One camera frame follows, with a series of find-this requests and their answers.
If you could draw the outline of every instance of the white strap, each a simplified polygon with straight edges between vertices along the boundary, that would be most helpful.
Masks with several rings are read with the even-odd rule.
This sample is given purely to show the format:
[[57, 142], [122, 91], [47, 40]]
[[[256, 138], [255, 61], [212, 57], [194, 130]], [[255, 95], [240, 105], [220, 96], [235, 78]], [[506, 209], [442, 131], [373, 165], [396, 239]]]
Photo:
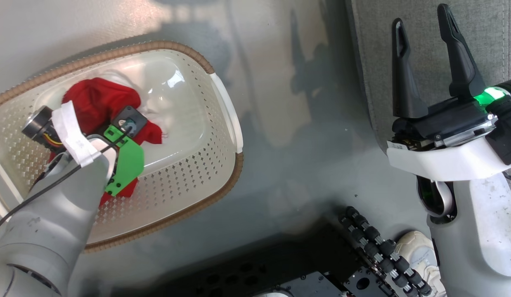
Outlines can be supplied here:
[[53, 111], [52, 122], [59, 139], [81, 167], [89, 165], [99, 155], [97, 149], [81, 133], [72, 102]]

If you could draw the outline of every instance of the shoe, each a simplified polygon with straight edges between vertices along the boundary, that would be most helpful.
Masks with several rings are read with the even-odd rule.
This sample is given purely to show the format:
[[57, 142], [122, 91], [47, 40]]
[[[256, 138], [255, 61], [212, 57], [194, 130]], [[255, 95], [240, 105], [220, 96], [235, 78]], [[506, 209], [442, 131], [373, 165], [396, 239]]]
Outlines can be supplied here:
[[433, 291], [429, 297], [446, 297], [433, 243], [426, 235], [419, 231], [407, 233], [397, 242], [395, 252], [404, 257], [410, 263], [410, 267], [430, 285]]

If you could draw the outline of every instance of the red garment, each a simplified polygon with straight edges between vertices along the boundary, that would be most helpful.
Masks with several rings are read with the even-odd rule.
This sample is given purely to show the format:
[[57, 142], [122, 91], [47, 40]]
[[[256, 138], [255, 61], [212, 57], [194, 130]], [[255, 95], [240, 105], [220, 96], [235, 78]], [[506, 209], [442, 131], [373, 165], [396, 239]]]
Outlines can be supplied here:
[[[133, 88], [102, 78], [85, 79], [76, 83], [63, 96], [63, 103], [69, 101], [74, 103], [78, 124], [86, 135], [101, 133], [99, 130], [105, 129], [124, 107], [138, 108], [141, 103], [138, 92]], [[162, 130], [156, 124], [147, 121], [146, 126], [132, 140], [138, 144], [144, 141], [160, 144]], [[137, 182], [138, 179], [134, 179], [118, 195], [131, 197]], [[103, 205], [111, 198], [111, 195], [104, 193], [99, 205]]]

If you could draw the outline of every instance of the white plastic basket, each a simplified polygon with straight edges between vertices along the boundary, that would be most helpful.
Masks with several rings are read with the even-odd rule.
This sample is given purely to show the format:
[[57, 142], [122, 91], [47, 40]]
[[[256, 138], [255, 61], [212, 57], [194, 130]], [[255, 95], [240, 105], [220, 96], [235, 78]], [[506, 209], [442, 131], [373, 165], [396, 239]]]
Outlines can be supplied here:
[[125, 243], [221, 199], [242, 169], [239, 120], [220, 78], [198, 52], [176, 42], [131, 45], [39, 75], [0, 95], [0, 214], [28, 193], [49, 152], [21, 134], [41, 105], [59, 108], [75, 83], [107, 70], [127, 77], [142, 110], [169, 121], [164, 144], [144, 143], [145, 168], [130, 198], [101, 205], [87, 252]]

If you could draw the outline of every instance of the gray floor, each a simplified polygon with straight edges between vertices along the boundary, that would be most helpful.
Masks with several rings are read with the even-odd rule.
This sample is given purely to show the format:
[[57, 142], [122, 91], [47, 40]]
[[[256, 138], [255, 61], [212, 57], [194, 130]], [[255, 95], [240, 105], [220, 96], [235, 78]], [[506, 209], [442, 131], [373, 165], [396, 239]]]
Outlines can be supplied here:
[[70, 297], [174, 278], [300, 234], [343, 205], [385, 237], [429, 233], [414, 177], [389, 167], [373, 136], [341, 0], [0, 0], [0, 92], [63, 61], [155, 39], [190, 45], [215, 67], [241, 120], [244, 171], [192, 218], [82, 255]]

